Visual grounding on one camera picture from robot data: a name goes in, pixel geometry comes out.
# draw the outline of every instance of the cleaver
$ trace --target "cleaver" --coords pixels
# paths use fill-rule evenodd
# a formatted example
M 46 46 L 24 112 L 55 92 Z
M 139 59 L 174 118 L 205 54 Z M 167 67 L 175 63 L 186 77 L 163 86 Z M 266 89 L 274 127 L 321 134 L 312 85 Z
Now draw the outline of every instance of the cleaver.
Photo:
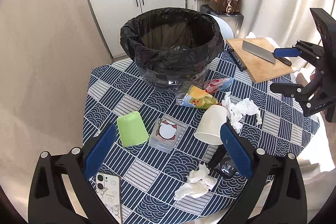
M 259 47 L 255 44 L 252 44 L 248 41 L 243 40 L 243 46 L 241 47 L 244 51 L 252 53 L 262 59 L 265 59 L 273 64 L 276 63 L 276 59 L 280 60 L 282 63 L 286 64 L 287 66 L 291 67 L 292 62 L 284 57 L 275 56 L 273 52 L 265 50 L 262 47 Z

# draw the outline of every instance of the handbag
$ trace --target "handbag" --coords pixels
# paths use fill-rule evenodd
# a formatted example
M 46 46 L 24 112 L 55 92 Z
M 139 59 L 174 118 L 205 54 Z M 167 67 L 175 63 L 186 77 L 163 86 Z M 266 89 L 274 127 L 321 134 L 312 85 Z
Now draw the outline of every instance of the handbag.
M 210 0 L 209 7 L 217 12 L 224 12 L 228 15 L 240 12 L 240 0 Z

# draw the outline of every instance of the trash can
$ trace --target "trash can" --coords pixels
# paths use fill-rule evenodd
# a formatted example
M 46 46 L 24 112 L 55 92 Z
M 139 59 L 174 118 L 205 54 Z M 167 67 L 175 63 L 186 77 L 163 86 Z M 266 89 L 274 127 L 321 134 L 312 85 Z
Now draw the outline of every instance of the trash can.
M 161 8 L 129 20 L 120 45 L 141 77 L 159 90 L 180 93 L 186 82 L 203 82 L 211 61 L 223 52 L 219 25 L 210 15 Z

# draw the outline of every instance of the table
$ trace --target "table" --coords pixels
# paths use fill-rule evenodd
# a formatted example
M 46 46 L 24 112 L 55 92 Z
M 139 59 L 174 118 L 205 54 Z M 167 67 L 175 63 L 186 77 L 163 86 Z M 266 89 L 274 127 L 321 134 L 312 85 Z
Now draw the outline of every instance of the table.
M 309 143 L 319 127 L 316 115 L 304 117 L 300 105 L 292 98 L 269 90 L 272 82 L 295 83 L 295 76 L 285 75 L 253 84 L 247 72 L 241 72 L 225 51 L 210 65 L 207 79 L 232 77 L 231 101 L 250 97 L 261 109 L 263 124 L 256 125 L 255 116 L 246 116 L 240 133 L 255 147 L 269 154 L 296 156 Z M 215 97 L 221 102 L 224 92 Z M 231 179 L 219 178 L 217 185 L 206 195 L 174 201 L 174 191 L 184 182 L 199 163 L 208 162 L 216 146 L 197 140 L 193 133 L 203 109 L 175 105 L 175 95 L 159 92 L 140 78 L 135 63 L 130 59 L 117 61 L 92 70 L 88 87 L 83 125 L 83 142 L 99 133 L 107 122 L 117 125 L 118 116 L 138 110 L 148 133 L 157 118 L 183 128 L 170 154 L 147 143 L 122 147 L 119 134 L 108 153 L 100 172 L 121 176 L 122 215 L 125 224 L 183 223 L 216 213 L 229 207 L 243 189 L 246 179 L 236 173 Z M 95 187 L 95 177 L 90 179 Z

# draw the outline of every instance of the smartphone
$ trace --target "smartphone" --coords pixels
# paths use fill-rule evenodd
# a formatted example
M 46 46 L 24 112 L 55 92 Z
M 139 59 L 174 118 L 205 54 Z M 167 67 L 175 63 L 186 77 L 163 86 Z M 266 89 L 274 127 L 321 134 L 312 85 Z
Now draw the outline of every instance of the smartphone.
M 96 193 L 114 218 L 122 224 L 120 177 L 97 173 Z

